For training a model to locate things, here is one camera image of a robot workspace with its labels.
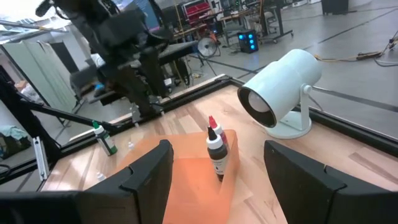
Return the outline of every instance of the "white spotlight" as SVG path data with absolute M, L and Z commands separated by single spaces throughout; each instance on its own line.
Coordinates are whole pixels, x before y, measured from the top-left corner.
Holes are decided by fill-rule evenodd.
M 321 66 L 304 50 L 291 50 L 270 63 L 238 90 L 244 109 L 279 139 L 293 139 L 311 129 L 308 95 L 321 77 Z M 290 111 L 300 103 L 301 112 Z

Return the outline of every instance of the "white curtain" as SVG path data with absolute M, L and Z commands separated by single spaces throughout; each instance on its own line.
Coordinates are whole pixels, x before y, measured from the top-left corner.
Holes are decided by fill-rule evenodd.
M 72 111 L 76 99 L 65 79 L 60 59 L 51 53 L 46 44 L 23 41 L 4 44 L 4 48 L 51 107 L 65 112 Z

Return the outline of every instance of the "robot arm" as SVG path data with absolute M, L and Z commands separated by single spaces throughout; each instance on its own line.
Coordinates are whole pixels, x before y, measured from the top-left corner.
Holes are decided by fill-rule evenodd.
M 162 11 L 154 0 L 148 1 L 162 25 Z M 136 74 L 146 77 L 155 95 L 167 96 L 158 55 L 168 46 L 169 40 L 148 30 L 146 16 L 140 8 L 132 2 L 120 11 L 112 0 L 44 0 L 36 9 L 36 15 L 43 16 L 52 6 L 58 16 L 71 20 L 105 61 L 106 64 L 98 69 L 99 80 L 112 83 L 114 91 L 135 102 L 141 115 L 155 113 L 144 93 L 144 84 Z M 140 67 L 125 66 L 137 60 Z

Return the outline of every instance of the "wooden tabletop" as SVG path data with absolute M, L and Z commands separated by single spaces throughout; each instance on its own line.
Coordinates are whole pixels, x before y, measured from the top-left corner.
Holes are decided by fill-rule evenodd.
M 312 130 L 301 138 L 274 139 L 246 113 L 236 90 L 235 86 L 227 86 L 139 128 L 113 136 L 119 149 L 113 156 L 106 156 L 95 144 L 60 159 L 42 190 L 85 190 L 98 182 L 97 172 L 113 173 L 129 152 L 129 141 L 138 142 L 153 135 L 205 131 L 209 115 L 225 129 L 235 130 L 238 137 L 241 165 L 228 223 L 286 223 L 263 160 L 267 139 L 374 185 L 398 190 L 398 159 L 395 157 L 317 123 L 313 123 Z
M 227 20 L 227 19 L 235 19 L 235 18 L 239 18 L 241 16 L 245 16 L 247 14 L 250 14 L 252 12 L 252 10 L 246 9 L 244 11 L 240 11 L 236 14 L 230 15 L 230 16 L 224 16 L 221 17 L 220 19 L 218 19 L 219 21 L 223 21 L 223 20 Z
M 176 32 L 176 33 L 174 33 L 174 39 L 179 38 L 179 37 L 182 36 L 182 35 L 191 34 L 192 32 L 195 32 L 195 31 L 197 31 L 198 29 L 201 29 L 201 28 L 203 28 L 203 27 L 205 27 L 205 26 L 207 26 L 207 25 L 206 25 L 206 24 L 199 24 L 199 25 L 197 25 L 197 26 L 195 26 L 195 27 L 192 27 L 191 29 L 185 30 L 184 32 L 182 32 L 182 31 Z

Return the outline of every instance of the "orange cutting board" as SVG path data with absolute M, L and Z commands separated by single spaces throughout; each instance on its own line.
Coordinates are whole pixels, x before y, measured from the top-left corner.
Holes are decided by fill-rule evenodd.
M 207 133 L 145 138 L 125 156 L 115 173 L 155 148 L 161 139 L 167 139 L 173 145 L 174 163 L 163 223 L 226 223 L 239 169 L 239 151 L 236 132 L 226 130 L 225 134 L 229 152 L 222 183 L 207 152 Z

